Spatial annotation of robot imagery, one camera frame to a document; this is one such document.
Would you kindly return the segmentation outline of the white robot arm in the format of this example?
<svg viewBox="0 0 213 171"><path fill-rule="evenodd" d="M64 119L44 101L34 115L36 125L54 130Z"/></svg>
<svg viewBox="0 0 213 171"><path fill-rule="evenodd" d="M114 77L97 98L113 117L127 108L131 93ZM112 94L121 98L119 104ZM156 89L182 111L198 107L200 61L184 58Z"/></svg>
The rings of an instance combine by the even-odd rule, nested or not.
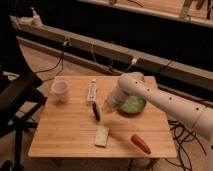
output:
<svg viewBox="0 0 213 171"><path fill-rule="evenodd" d="M124 73L118 77L116 86L107 95L103 109L112 112L120 108L129 96L137 96L148 101L195 130L203 138L213 140L212 108L158 88L151 88L144 82L143 74L139 72Z"/></svg>

